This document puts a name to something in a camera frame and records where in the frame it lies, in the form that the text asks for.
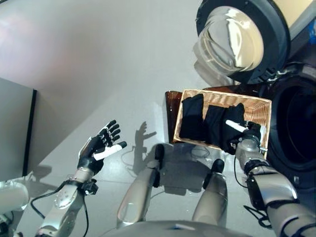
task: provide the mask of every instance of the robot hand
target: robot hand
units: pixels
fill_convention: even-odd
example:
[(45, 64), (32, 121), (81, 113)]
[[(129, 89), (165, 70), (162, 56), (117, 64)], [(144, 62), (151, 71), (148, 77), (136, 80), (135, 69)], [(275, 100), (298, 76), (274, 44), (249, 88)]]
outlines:
[(105, 125), (95, 137), (90, 137), (79, 152), (78, 168), (84, 167), (96, 175), (103, 166), (103, 159), (122, 150), (126, 142), (113, 144), (119, 139), (119, 125), (115, 120)]

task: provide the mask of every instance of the white panel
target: white panel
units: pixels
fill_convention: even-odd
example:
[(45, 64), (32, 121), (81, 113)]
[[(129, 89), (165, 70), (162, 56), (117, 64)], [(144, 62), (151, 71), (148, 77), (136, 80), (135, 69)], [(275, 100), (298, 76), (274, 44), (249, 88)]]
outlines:
[(0, 181), (22, 176), (32, 93), (0, 78)]

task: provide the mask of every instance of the white object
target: white object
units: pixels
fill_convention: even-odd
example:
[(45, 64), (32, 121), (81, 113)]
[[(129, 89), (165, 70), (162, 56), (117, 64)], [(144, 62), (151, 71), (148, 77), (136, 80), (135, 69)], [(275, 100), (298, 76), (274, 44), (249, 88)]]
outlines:
[(239, 132), (245, 132), (246, 130), (248, 130), (248, 128), (243, 127), (243, 126), (239, 125), (238, 123), (236, 123), (236, 122), (234, 122), (234, 121), (231, 121), (231, 120), (229, 120), (229, 119), (226, 120), (225, 123), (226, 123), (228, 126), (234, 128), (234, 129), (236, 129), (236, 130), (239, 131)]
[(22, 211), (29, 203), (27, 188), (17, 182), (8, 182), (0, 188), (0, 214)]

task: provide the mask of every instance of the white cylinder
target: white cylinder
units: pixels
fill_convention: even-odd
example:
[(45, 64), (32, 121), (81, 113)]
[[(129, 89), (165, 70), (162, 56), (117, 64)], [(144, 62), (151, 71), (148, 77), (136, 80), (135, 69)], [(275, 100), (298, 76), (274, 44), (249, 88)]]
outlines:
[(24, 210), (29, 203), (27, 188), (16, 182), (8, 182), (0, 186), (0, 215), (9, 211)]

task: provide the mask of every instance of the black cable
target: black cable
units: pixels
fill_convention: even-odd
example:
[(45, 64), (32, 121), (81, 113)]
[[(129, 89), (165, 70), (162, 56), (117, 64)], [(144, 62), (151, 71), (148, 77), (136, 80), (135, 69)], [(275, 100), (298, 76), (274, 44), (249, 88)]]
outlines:
[[(253, 215), (253, 216), (258, 220), (258, 223), (259, 223), (259, 225), (260, 225), (261, 227), (267, 228), (267, 229), (269, 229), (269, 230), (272, 229), (271, 224), (266, 225), (266, 224), (264, 223), (264, 221), (269, 221), (269, 222), (270, 222), (270, 220), (269, 220), (269, 218), (268, 218), (267, 215), (261, 213), (259, 210), (254, 209), (254, 208), (252, 208), (252, 207), (250, 207), (250, 206), (244, 205), (243, 207), (244, 207), (247, 211), (249, 211), (250, 214)], [(257, 214), (261, 215), (261, 217), (260, 217), (260, 218), (257, 217), (254, 213), (257, 213)]]
[(88, 230), (89, 230), (89, 216), (88, 216), (88, 210), (87, 210), (87, 206), (85, 204), (84, 196), (83, 196), (83, 207), (84, 207), (84, 211), (85, 211), (85, 218), (86, 218), (86, 221), (87, 221), (87, 227), (86, 227), (85, 233), (83, 235), (83, 237), (85, 237), (86, 234), (88, 233)]
[(34, 206), (33, 202), (35, 202), (36, 200), (39, 200), (41, 198), (46, 198), (48, 196), (51, 196), (57, 192), (59, 192), (63, 186), (65, 185), (65, 182), (63, 182), (55, 191), (52, 191), (51, 193), (47, 193), (47, 194), (44, 194), (44, 195), (41, 195), (41, 196), (38, 196), (36, 198), (34, 198), (32, 201), (31, 201), (31, 207), (32, 209), (43, 219), (45, 219), (45, 216)]
[(235, 179), (236, 179), (237, 183), (238, 183), (240, 186), (242, 186), (243, 188), (246, 188), (246, 189), (247, 189), (248, 187), (242, 185), (242, 184), (238, 181), (238, 179), (237, 179), (237, 176), (236, 176), (236, 156), (235, 156), (235, 159), (234, 159), (234, 175), (235, 175)]

